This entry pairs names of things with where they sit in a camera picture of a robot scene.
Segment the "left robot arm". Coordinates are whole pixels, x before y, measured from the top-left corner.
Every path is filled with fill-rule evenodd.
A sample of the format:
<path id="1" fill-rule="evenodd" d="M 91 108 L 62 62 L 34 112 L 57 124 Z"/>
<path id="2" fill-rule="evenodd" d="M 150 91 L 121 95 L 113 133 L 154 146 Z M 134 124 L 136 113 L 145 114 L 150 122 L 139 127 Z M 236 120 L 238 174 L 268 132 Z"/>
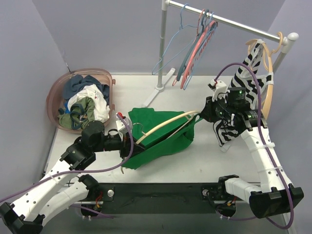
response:
<path id="1" fill-rule="evenodd" d="M 116 121 L 117 134 L 105 134 L 104 125 L 91 121 L 81 136 L 60 156 L 53 168 L 24 195 L 0 206 L 0 216 L 13 234 L 39 234 L 56 215 L 74 203 L 94 200 L 99 183 L 86 168 L 96 160 L 96 153 L 120 151 L 129 159 L 136 147 L 132 122 L 123 117 Z"/>

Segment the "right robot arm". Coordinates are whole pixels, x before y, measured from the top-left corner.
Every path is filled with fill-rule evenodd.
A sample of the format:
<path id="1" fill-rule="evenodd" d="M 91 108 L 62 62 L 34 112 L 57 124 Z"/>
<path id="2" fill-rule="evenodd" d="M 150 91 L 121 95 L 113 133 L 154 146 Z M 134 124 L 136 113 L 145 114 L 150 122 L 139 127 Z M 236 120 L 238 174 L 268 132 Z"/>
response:
<path id="1" fill-rule="evenodd" d="M 222 199 L 235 196 L 247 202 L 257 218 L 293 213 L 303 199 L 300 187 L 293 186 L 274 150 L 275 144 L 263 114 L 252 109 L 245 97 L 245 88 L 215 88 L 206 98 L 200 117 L 213 124 L 220 147 L 236 137 L 246 143 L 260 178 L 258 186 L 237 175 L 219 178 L 217 195 Z"/>

